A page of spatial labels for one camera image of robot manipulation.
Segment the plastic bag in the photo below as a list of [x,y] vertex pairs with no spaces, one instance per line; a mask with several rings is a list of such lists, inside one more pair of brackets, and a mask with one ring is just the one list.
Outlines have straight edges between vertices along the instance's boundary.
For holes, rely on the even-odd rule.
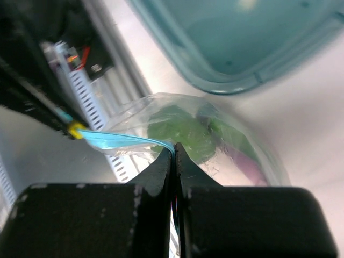
[[137,162],[149,163],[161,145],[171,149],[180,142],[193,162],[222,185],[289,184],[283,168],[249,130],[200,97],[154,94],[124,105],[101,132],[83,136],[105,154],[134,155]]

